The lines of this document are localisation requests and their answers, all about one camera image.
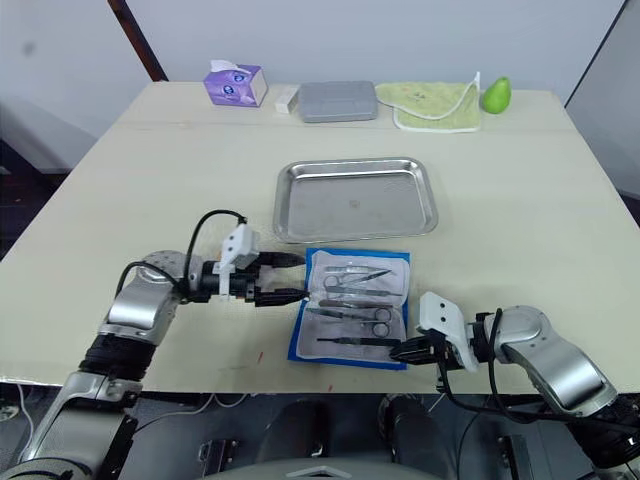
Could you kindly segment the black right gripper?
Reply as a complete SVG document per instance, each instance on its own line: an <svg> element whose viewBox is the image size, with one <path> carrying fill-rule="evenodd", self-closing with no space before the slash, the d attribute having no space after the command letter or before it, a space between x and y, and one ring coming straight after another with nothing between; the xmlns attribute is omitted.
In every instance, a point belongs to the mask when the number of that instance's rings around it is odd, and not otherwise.
<svg viewBox="0 0 640 480"><path fill-rule="evenodd" d="M466 367L458 358L458 353L453 344L441 332L430 332L407 339L389 356L392 360L408 365L443 364L447 371L465 370Z"/></svg>

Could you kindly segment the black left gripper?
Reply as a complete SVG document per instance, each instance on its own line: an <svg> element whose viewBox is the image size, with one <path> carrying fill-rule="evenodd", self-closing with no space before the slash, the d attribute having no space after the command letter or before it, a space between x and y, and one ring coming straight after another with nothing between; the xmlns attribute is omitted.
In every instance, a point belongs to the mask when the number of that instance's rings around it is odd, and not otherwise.
<svg viewBox="0 0 640 480"><path fill-rule="evenodd" d="M295 288L280 288L262 291L260 286L261 267L293 268L306 264L303 256L289 252L261 252L257 266L237 269L232 274L232 296L253 303L256 307L276 307L293 304L309 297L309 292Z"/></svg>

